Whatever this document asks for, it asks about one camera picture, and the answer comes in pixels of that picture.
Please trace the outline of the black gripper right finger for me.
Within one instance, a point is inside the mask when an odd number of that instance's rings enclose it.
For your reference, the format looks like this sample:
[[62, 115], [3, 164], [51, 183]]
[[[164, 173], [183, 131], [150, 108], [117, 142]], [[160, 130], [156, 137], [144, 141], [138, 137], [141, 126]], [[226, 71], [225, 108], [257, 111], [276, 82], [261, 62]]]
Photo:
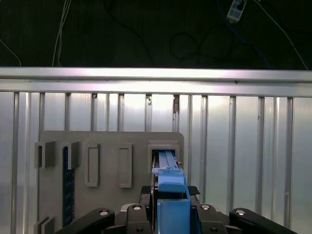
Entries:
[[291, 234], [292, 230], [246, 208], [222, 213], [211, 204], [199, 203], [199, 191], [189, 186], [192, 234]]

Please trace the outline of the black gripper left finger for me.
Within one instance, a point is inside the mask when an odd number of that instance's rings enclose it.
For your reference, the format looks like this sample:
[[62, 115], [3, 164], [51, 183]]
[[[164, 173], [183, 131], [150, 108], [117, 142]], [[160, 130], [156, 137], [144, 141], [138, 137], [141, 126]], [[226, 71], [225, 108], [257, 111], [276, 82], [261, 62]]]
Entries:
[[118, 214], [95, 209], [56, 231], [58, 234], [152, 234], [151, 187], [142, 186], [139, 203], [125, 204]]

